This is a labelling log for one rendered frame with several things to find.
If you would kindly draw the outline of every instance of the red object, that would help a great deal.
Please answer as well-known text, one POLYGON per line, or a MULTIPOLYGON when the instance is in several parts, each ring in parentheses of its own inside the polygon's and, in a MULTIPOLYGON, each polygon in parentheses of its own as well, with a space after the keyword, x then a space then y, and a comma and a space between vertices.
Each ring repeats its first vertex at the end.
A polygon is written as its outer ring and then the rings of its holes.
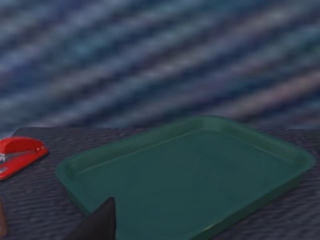
POLYGON ((5 180, 48 153, 43 142, 24 136, 0 140, 0 180, 5 180))

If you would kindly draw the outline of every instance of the blurry background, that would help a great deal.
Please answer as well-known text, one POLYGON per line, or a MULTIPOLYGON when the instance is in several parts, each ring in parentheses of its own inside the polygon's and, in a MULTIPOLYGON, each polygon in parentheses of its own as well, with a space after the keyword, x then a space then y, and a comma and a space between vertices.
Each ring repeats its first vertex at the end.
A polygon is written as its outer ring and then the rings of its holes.
POLYGON ((0 137, 319 109, 320 0, 0 0, 0 137))

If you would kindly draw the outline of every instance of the plastic tray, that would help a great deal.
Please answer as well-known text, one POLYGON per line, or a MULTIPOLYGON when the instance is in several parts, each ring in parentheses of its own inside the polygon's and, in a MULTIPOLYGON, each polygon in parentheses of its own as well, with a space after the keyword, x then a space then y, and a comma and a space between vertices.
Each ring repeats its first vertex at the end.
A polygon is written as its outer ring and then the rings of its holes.
POLYGON ((313 157, 220 117, 193 117, 63 160, 87 214, 115 197, 117 240, 207 240, 295 187, 313 157))

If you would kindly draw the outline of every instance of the tray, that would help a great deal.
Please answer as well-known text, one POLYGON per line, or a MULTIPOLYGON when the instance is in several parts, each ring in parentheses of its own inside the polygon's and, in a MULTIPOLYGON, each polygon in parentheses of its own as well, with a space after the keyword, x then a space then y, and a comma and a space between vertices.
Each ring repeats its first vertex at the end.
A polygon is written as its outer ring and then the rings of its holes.
POLYGON ((117 240, 207 240, 295 187, 306 151, 232 120, 192 117, 63 160, 85 213, 115 198, 117 240))

